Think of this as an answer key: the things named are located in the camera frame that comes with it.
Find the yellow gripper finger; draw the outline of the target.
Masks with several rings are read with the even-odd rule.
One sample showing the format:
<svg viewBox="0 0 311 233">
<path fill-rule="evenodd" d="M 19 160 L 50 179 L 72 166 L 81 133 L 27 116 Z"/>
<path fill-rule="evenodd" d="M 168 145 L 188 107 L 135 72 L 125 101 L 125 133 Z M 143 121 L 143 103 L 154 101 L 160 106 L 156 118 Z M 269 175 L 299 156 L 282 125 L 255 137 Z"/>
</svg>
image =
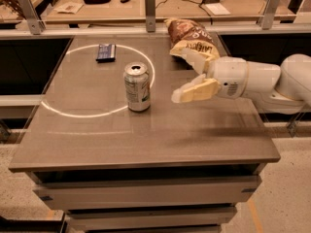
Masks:
<svg viewBox="0 0 311 233">
<path fill-rule="evenodd" d="M 192 67 L 192 69 L 199 75 L 207 73 L 209 69 L 209 64 L 211 61 L 215 60 L 214 54 L 202 52 L 184 48 L 181 51 L 182 58 Z"/>
<path fill-rule="evenodd" d="M 208 100 L 221 89 L 221 84 L 214 78 L 207 78 L 205 74 L 194 78 L 190 83 L 182 85 L 173 91 L 173 103 L 188 103 L 191 101 Z"/>
</svg>

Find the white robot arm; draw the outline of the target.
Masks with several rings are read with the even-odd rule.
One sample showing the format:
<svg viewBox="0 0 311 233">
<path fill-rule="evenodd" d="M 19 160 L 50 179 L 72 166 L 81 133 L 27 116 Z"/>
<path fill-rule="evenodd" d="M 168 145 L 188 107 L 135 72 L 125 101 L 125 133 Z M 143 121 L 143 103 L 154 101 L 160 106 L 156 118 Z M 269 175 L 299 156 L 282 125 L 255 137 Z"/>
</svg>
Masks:
<svg viewBox="0 0 311 233">
<path fill-rule="evenodd" d="M 285 115 L 311 106 L 311 57 L 293 54 L 279 65 L 239 57 L 205 56 L 183 49 L 182 57 L 197 73 L 191 82 L 172 93 L 172 101 L 186 103 L 214 96 L 248 98 L 261 113 Z"/>
</svg>

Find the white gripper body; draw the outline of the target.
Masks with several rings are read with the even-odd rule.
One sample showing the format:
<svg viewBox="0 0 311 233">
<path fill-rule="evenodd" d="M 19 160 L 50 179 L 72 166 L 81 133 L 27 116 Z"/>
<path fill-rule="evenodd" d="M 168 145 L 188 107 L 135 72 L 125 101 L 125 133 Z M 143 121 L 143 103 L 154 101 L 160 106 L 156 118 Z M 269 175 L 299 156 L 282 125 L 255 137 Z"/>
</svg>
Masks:
<svg viewBox="0 0 311 233">
<path fill-rule="evenodd" d="M 220 83 L 217 95 L 222 98 L 236 99 L 246 87 L 248 64 L 242 58 L 224 56 L 209 64 L 207 77 Z"/>
</svg>

